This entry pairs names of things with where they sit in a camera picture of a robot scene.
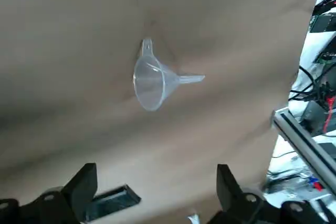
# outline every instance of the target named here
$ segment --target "red object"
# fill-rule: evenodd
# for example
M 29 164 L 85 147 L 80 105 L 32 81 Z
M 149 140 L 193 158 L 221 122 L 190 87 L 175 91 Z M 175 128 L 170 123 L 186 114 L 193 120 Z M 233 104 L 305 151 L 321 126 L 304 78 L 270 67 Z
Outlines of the red object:
M 322 186 L 320 183 L 314 182 L 313 184 L 314 184 L 314 187 L 317 189 L 317 191 L 322 191 Z
M 334 104 L 334 101 L 335 101 L 336 97 L 331 97 L 331 98 L 327 98 L 327 104 L 328 104 L 328 107 L 329 107 L 329 112 L 328 112 L 328 117 L 324 123 L 324 126 L 323 126 L 323 132 L 326 133 L 327 132 L 327 127 L 328 127 L 328 124 L 331 120 L 331 116 L 332 116 L 332 106 Z

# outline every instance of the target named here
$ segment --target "clear plastic funnel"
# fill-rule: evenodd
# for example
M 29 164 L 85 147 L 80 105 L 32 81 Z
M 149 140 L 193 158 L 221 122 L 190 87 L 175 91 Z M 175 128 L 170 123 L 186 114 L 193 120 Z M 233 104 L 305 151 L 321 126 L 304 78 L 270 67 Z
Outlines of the clear plastic funnel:
M 204 77 L 178 76 L 156 59 L 151 39 L 142 41 L 142 53 L 134 67 L 133 85 L 138 101 L 146 110 L 157 110 L 180 84 L 200 82 Z

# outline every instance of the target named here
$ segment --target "red wire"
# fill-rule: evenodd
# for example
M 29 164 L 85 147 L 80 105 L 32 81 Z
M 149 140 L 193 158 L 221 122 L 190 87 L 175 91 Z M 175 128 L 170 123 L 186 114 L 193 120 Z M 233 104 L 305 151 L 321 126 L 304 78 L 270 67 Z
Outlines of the red wire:
M 334 104 L 336 97 L 331 97 L 331 98 L 327 98 L 327 104 L 329 107 L 329 111 L 328 111 L 328 117 L 326 119 L 326 121 L 324 122 L 324 126 L 323 126 L 323 132 L 326 133 L 327 132 L 327 127 L 328 124 L 330 123 L 331 120 L 331 116 L 332 116 L 332 106 Z

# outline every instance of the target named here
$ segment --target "funnel rim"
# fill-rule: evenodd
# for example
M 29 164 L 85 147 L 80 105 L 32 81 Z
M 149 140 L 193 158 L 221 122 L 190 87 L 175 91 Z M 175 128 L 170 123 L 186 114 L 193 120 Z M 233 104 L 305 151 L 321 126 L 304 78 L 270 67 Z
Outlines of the funnel rim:
M 141 101 L 141 99 L 139 98 L 139 95 L 138 95 L 137 85 L 135 85 L 135 79 L 136 79 L 136 77 L 135 77 L 135 71 L 136 71 L 137 67 L 138 67 L 139 64 L 140 64 L 140 60 L 141 60 L 142 57 L 152 57 L 152 58 L 155 60 L 155 62 L 157 63 L 158 67 L 160 68 L 160 72 L 161 72 L 161 76 L 162 76 L 162 94 L 161 94 L 160 100 L 159 100 L 159 102 L 157 103 L 156 106 L 152 106 L 152 107 L 150 107 L 150 108 L 149 108 L 148 106 L 145 106 L 145 105 L 142 103 L 142 101 Z M 163 101 L 164 101 L 164 98 L 165 98 L 165 94 L 166 94 L 166 90 L 165 90 L 165 82 L 166 82 L 166 81 L 165 81 L 165 77 L 164 77 L 164 73 L 163 73 L 162 64 L 159 62 L 159 60 L 158 60 L 154 55 L 141 55 L 141 56 L 139 57 L 139 59 L 136 61 L 135 66 L 134 66 L 134 72 L 133 72 L 133 87 L 134 87 L 135 95 L 136 95 L 136 97 L 137 97 L 139 103 L 140 103 L 141 106 L 142 106 L 143 108 L 145 108 L 147 111 L 155 111 L 155 110 L 157 110 L 157 109 L 162 105 L 162 103 L 163 103 Z

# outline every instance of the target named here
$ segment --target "funnel spout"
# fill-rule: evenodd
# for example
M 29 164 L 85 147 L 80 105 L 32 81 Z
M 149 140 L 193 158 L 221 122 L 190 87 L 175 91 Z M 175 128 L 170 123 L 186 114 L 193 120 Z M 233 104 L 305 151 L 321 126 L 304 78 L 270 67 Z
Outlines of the funnel spout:
M 180 84 L 201 82 L 204 77 L 204 75 L 179 76 L 179 82 Z
M 142 40 L 142 55 L 153 55 L 153 42 L 150 38 Z

